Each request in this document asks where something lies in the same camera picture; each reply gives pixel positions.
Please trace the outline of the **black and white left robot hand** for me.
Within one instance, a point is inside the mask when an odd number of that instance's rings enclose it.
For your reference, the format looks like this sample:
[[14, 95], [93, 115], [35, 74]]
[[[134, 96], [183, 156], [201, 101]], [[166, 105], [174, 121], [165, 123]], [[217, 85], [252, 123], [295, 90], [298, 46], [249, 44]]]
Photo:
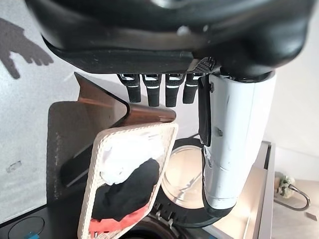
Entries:
[[199, 73], [202, 197], [229, 214], [258, 154], [275, 70], [301, 52], [314, 0], [28, 0], [47, 47], [93, 74]]

